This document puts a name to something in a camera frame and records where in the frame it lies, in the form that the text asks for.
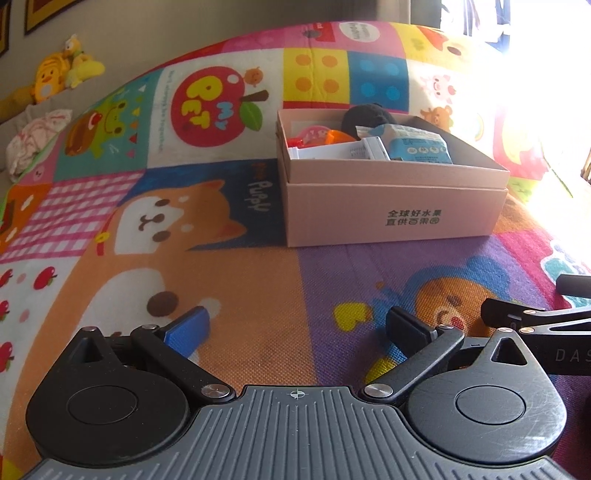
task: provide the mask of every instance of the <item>purple mat section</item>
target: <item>purple mat section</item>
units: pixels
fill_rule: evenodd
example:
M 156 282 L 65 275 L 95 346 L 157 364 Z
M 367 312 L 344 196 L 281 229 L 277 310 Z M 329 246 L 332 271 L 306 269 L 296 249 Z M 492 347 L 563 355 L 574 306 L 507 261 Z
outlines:
M 560 465 L 567 465 L 577 480 L 591 480 L 591 378 L 558 377 L 554 385 L 568 417 L 553 458 Z
M 494 236 L 311 247 L 299 249 L 298 256 L 322 384 L 360 386 L 376 360 L 388 352 L 395 358 L 380 335 L 385 312 L 397 304 L 414 313 L 417 294 L 428 281 L 463 278 L 498 298 L 548 308 L 538 287 Z M 472 309 L 479 309 L 480 300 L 465 299 L 471 301 L 478 302 Z M 366 305 L 370 319 L 345 332 L 333 311 L 347 302 Z

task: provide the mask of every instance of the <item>yellow stuffed toy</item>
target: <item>yellow stuffed toy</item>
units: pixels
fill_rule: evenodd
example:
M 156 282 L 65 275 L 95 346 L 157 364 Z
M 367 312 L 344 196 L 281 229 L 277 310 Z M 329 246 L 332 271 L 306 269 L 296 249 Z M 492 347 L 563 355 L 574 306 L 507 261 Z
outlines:
M 82 51 L 82 44 L 73 34 L 64 45 L 64 57 L 72 59 L 72 68 L 66 76 L 66 87 L 76 88 L 81 82 L 105 72 L 105 66 Z
M 33 86 L 27 85 L 14 90 L 6 98 L 0 100 L 0 124 L 6 120 L 17 116 L 24 111 L 27 105 L 35 103 L 35 97 L 32 94 Z
M 70 62 L 61 53 L 52 53 L 45 57 L 35 74 L 33 95 L 37 103 L 60 93 L 66 83 L 66 74 L 70 70 Z

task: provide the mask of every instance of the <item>orange plastic item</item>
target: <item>orange plastic item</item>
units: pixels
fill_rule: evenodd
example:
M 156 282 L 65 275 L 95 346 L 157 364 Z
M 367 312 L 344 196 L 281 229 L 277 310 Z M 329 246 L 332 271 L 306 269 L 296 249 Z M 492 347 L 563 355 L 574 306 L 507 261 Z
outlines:
M 357 139 L 347 135 L 340 130 L 329 130 L 324 141 L 325 145 L 333 145 L 335 143 L 356 142 Z

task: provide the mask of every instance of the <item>cartoon pig print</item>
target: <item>cartoon pig print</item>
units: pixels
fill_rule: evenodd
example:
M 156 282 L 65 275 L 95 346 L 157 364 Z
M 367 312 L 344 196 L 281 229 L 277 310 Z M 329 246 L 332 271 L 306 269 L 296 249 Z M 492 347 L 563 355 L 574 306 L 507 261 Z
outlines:
M 421 77 L 424 89 L 443 102 L 452 104 L 452 97 L 456 89 L 451 84 L 452 78 L 449 75 L 433 75 L 432 77 Z

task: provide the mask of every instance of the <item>open box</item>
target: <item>open box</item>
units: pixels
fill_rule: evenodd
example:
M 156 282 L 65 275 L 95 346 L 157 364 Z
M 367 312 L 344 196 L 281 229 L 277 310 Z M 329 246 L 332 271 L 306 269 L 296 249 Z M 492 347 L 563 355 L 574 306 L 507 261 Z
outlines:
M 290 159 L 286 138 L 311 125 L 340 128 L 345 110 L 278 112 L 277 157 L 288 247 L 490 235 L 509 171 L 412 115 L 400 124 L 440 134 L 453 165 L 384 160 Z

